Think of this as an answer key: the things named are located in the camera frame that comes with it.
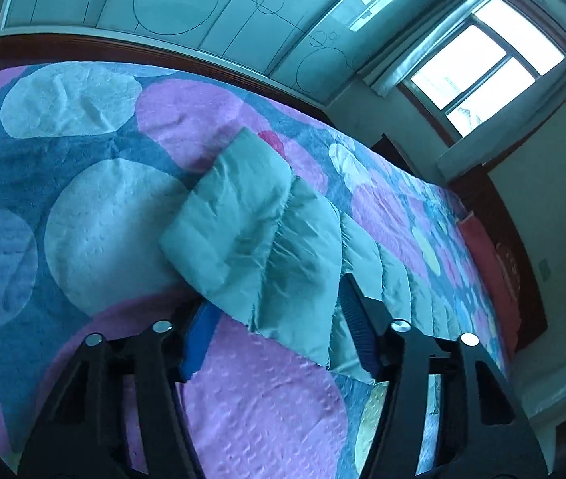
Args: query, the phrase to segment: white curtain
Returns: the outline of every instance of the white curtain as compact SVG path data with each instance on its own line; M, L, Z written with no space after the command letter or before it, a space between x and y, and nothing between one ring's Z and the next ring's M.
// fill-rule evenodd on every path
M438 158L436 165L445 182L493 160L543 123L565 100L566 58Z
M485 1L444 0L392 41L359 74L372 90L386 97L454 27Z

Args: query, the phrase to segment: windowsill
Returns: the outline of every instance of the windowsill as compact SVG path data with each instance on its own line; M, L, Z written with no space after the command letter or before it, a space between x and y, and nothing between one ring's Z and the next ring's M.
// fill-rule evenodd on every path
M399 91L414 105L419 113L432 126L438 136L451 147L463 136L447 119L447 117L438 110L433 103L429 101L426 95L411 81L405 80L398 84Z

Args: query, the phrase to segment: blue part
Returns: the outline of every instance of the blue part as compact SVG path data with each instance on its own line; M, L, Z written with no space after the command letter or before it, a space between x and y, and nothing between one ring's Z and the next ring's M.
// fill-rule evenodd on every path
M181 364L181 376L186 380L201 369L220 315L220 309L205 301L194 317L185 338L185 360Z
M372 385L364 384L349 376L332 373L336 386L343 396L348 413L348 434L340 451L335 479L358 479L355 465L355 448L363 411L371 395Z
M363 369L373 378L377 378L381 372L381 363L377 356L376 334L371 326L365 307L361 298L351 285L349 278L353 276L345 274L340 278L338 286L338 300L343 316L348 323L349 332L354 340L354 346L358 353Z

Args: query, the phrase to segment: wooden bed frame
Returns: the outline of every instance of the wooden bed frame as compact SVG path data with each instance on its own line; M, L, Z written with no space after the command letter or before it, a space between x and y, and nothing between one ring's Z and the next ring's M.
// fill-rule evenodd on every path
M0 37L0 69L24 64L71 60L139 63L184 70L274 99L333 126L322 110L293 95L219 65L169 50L74 34L23 34ZM460 196L467 209L473 210L482 221L494 244L504 243L514 253L520 274L519 305L522 319L516 350L521 350L546 331L547 317L533 267L518 230L489 179L487 170L482 166L472 169L452 182L450 188Z

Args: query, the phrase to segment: metal screw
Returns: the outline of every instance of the metal screw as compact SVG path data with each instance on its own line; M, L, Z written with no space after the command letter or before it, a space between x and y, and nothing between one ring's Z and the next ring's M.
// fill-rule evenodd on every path
M463 344L465 345L474 346L478 345L480 341L479 338L473 333L463 333L461 335L461 342L463 342Z
M156 321L152 326L152 330L155 333L165 333L172 329L172 323L170 321Z
M101 342L103 342L103 335L100 333L90 333L88 336L86 336L84 342L85 345L89 345L90 347L99 345Z
M407 321L397 320L391 323L391 329L398 331L399 333L405 333L411 329L411 324Z

